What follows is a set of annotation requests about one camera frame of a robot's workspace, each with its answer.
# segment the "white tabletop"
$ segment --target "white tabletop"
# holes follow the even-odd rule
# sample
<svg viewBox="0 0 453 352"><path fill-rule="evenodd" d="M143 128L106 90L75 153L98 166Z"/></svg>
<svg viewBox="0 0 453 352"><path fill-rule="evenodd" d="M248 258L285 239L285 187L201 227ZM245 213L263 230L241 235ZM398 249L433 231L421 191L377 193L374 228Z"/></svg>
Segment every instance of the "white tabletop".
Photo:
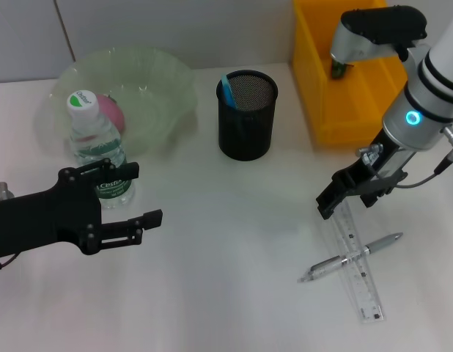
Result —
<svg viewBox="0 0 453 352"><path fill-rule="evenodd" d="M363 242L405 234L369 258L387 319L361 325L340 275L296 283L336 254L315 198L355 157L313 150L286 64L250 68L279 87L270 151L243 163L219 150L215 88L234 68L196 71L196 119L135 159L135 199L103 213L161 208L162 226L91 257L68 243L23 253L0 271L0 351L453 351L453 166L358 210ZM0 181L17 196L74 163L43 105L53 84L0 84ZM448 150L417 155L407 183Z"/></svg>

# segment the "clear plastic bowl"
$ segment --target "clear plastic bowl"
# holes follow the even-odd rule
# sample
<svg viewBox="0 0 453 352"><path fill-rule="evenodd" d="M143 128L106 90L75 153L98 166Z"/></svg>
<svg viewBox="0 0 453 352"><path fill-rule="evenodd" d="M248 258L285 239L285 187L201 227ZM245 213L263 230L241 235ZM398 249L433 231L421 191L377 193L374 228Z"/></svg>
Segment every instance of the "clear plastic bowl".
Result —
<svg viewBox="0 0 453 352"><path fill-rule="evenodd" d="M149 47L97 51L71 65L49 95L56 132L70 135L68 96L80 89L110 95L125 116L122 143L128 155L166 140L196 108L192 70L176 57Z"/></svg>

